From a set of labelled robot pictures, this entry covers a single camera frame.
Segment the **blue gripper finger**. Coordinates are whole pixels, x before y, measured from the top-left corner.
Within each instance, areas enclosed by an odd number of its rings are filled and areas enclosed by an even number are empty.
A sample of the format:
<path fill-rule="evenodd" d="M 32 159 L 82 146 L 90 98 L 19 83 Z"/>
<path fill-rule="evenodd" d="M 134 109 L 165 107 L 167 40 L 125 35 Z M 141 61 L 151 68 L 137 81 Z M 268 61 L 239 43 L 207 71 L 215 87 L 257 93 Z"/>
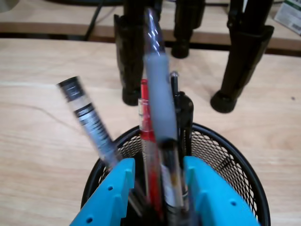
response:
<path fill-rule="evenodd" d="M 88 199 L 71 226 L 119 226 L 135 184 L 135 160 L 120 161 Z"/>
<path fill-rule="evenodd" d="M 211 166 L 184 157 L 184 177 L 203 226 L 258 226 L 245 200 Z"/>

